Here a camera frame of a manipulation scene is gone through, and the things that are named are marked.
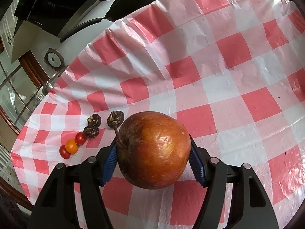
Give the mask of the red cherry tomato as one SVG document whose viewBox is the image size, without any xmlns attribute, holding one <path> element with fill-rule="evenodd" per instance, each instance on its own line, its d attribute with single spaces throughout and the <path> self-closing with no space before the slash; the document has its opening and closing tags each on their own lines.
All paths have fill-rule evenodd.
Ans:
<svg viewBox="0 0 305 229">
<path fill-rule="evenodd" d="M 70 158 L 70 153 L 66 150 L 65 145 L 62 145 L 59 148 L 59 154 L 63 159 L 69 159 Z"/>
<path fill-rule="evenodd" d="M 81 132 L 78 132 L 76 135 L 75 135 L 75 143 L 79 146 L 83 145 L 84 143 L 86 142 L 86 137 L 84 135 L 84 133 L 81 131 Z"/>
</svg>

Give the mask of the dark dried fruit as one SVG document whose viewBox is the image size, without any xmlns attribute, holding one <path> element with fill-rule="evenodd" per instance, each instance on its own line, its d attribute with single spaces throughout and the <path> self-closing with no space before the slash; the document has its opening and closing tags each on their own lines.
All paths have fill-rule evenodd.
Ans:
<svg viewBox="0 0 305 229">
<path fill-rule="evenodd" d="M 88 139 L 94 139 L 99 134 L 99 128 L 95 126 L 86 126 L 83 130 L 83 134 Z"/>
<path fill-rule="evenodd" d="M 101 125 L 101 117 L 98 114 L 93 114 L 87 118 L 88 126 L 99 127 Z"/>
<path fill-rule="evenodd" d="M 122 111 L 112 111 L 107 118 L 107 125 L 113 128 L 114 125 L 119 127 L 125 119 L 125 115 Z"/>
</svg>

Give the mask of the large red apple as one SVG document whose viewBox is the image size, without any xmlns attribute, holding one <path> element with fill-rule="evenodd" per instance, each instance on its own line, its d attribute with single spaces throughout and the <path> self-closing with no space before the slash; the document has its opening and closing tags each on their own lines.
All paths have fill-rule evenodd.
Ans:
<svg viewBox="0 0 305 229">
<path fill-rule="evenodd" d="M 176 182 L 190 155 L 190 136 L 184 125 L 163 113 L 144 111 L 120 126 L 116 140 L 120 171 L 142 189 L 162 189 Z"/>
</svg>

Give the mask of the orange cherry tomato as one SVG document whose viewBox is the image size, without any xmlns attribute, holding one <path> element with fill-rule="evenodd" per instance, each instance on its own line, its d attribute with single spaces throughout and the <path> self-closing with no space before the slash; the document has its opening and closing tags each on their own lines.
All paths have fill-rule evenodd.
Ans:
<svg viewBox="0 0 305 229">
<path fill-rule="evenodd" d="M 75 154 L 78 151 L 79 146 L 74 139 L 69 139 L 65 143 L 65 149 L 69 154 Z"/>
</svg>

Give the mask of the wooden framed glass door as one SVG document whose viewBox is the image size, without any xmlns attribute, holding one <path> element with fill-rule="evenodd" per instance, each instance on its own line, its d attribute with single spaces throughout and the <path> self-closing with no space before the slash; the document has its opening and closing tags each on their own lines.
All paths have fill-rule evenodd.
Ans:
<svg viewBox="0 0 305 229">
<path fill-rule="evenodd" d="M 15 134 L 40 102 L 38 92 L 48 79 L 31 51 L 12 63 L 1 44 L 1 117 Z"/>
</svg>

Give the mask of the red white checkered tablecloth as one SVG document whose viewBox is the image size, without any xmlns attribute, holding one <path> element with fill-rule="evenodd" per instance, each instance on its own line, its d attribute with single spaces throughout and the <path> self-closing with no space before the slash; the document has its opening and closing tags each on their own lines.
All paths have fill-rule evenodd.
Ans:
<svg viewBox="0 0 305 229">
<path fill-rule="evenodd" d="M 304 200 L 304 17 L 288 0 L 158 0 L 89 43 L 21 130 L 11 152 L 34 203 L 60 146 L 102 118 L 65 160 L 110 145 L 112 111 L 158 111 L 226 164 L 249 163 L 279 227 Z"/>
</svg>

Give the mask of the black range hood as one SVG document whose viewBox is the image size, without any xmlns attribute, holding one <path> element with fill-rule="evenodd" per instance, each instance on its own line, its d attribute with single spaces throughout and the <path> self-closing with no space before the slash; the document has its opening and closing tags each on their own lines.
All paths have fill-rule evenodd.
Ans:
<svg viewBox="0 0 305 229">
<path fill-rule="evenodd" d="M 99 0 L 19 0 L 14 15 L 62 37 L 88 14 Z"/>
</svg>

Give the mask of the round wall gauge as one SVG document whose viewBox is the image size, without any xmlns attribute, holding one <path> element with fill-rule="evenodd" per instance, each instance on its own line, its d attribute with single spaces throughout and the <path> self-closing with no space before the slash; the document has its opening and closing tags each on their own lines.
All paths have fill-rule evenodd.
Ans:
<svg viewBox="0 0 305 229">
<path fill-rule="evenodd" d="M 44 55 L 44 62 L 56 71 L 60 70 L 65 65 L 63 56 L 53 48 L 47 50 Z"/>
</svg>

